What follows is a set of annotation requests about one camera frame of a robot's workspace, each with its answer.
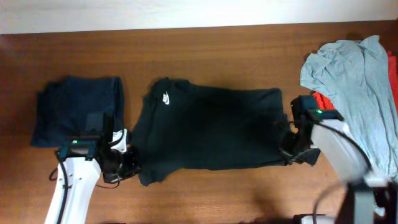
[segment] light blue cloth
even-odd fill
[[[397,111],[379,36],[325,44],[304,63],[300,85],[329,98],[371,162],[398,180]]]

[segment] red fabric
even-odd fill
[[[327,97],[320,94],[319,92],[315,92],[312,96],[315,98],[315,101],[317,102],[319,109],[321,110],[335,109],[331,101]]]
[[[388,54],[388,77],[390,79],[390,85],[394,102],[396,104],[396,111],[398,112],[398,76],[397,76],[397,57],[392,56],[390,51]]]

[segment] brown wooden surface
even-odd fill
[[[142,96],[157,78],[185,78],[231,89],[279,87],[285,112],[308,89],[299,86],[304,58],[321,44],[379,34],[398,50],[396,22],[295,24],[202,29],[123,30],[0,35],[0,222],[43,223],[56,166],[51,149],[29,147],[36,93],[65,75],[119,76],[126,125],[133,128]],[[310,213],[318,194],[337,181],[317,165],[246,170],[179,170],[143,187],[137,177],[118,189],[95,189],[87,223],[237,223]],[[334,214],[342,191],[322,203]]]

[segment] white logo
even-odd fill
[[[169,94],[167,94],[167,91],[166,91],[166,93],[163,93],[163,102],[164,102],[166,105],[169,105],[169,104],[170,104]]]

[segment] white wall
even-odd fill
[[[398,0],[0,0],[0,34],[397,17]]]

